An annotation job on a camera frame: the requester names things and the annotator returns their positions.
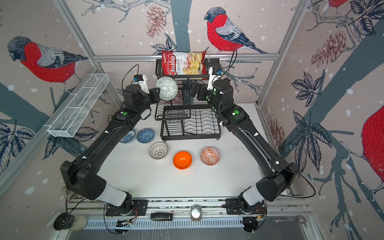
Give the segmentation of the black wire dish rack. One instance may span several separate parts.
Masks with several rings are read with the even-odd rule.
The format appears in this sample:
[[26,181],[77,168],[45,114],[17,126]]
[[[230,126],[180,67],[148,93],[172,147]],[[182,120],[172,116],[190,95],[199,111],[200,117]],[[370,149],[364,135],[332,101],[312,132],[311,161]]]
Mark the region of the black wire dish rack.
[[161,122],[160,136],[166,141],[221,138],[219,122],[208,105],[196,104],[192,87],[179,86],[176,97],[157,103],[155,120]]

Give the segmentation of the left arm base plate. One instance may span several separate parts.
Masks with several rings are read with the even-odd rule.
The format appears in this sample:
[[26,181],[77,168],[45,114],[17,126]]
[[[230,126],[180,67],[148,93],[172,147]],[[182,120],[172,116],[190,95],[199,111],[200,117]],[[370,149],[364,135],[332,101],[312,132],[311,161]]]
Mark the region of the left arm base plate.
[[107,217],[135,217],[145,216],[148,207],[148,200],[126,200],[121,206],[107,204],[106,213]]

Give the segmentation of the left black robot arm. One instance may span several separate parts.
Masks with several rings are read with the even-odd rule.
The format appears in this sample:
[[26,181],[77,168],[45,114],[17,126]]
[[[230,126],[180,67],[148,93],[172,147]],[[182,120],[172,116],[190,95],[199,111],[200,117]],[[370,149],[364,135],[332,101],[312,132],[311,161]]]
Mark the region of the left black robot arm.
[[65,161],[61,173],[66,188],[89,200],[98,200],[129,213],[132,196],[107,183],[98,172],[111,151],[142,119],[142,113],[160,102],[160,88],[144,92],[137,84],[123,90],[124,102],[95,142],[72,162]]

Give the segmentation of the blue white rimmed bowl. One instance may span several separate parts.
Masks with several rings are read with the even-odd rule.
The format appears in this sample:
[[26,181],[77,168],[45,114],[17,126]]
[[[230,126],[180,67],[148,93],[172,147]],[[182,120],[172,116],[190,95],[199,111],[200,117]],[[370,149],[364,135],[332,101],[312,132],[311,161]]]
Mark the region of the blue white rimmed bowl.
[[119,142],[122,144],[128,144],[135,139],[135,136],[136,136],[136,131],[132,129]]

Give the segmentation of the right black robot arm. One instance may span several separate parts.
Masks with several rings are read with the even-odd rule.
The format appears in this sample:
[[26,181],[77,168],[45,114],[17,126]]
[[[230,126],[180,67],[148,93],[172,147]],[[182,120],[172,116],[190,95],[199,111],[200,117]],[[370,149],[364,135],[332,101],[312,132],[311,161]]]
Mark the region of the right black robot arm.
[[246,111],[234,103],[233,87],[229,79],[220,79],[208,85],[192,83],[191,95],[206,101],[220,124],[236,136],[257,161],[264,177],[255,186],[239,195],[239,206],[249,212],[257,203],[274,201],[299,174],[295,163],[288,163],[261,136]]

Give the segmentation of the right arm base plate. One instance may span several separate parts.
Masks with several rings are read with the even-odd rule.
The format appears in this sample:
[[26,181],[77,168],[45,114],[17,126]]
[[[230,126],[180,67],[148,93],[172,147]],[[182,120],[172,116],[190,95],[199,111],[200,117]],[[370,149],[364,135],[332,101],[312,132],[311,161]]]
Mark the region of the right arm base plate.
[[255,205],[249,205],[243,199],[229,198],[225,199],[223,207],[228,215],[266,215],[267,205],[264,202],[258,202]]

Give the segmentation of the grey green patterned bowl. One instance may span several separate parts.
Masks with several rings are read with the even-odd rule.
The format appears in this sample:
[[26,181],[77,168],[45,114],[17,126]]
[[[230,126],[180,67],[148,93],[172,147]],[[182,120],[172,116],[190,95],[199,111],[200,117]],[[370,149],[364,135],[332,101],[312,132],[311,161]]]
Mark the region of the grey green patterned bowl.
[[178,85],[170,77],[161,77],[156,83],[156,88],[160,89],[159,97],[163,101],[173,100],[178,94]]

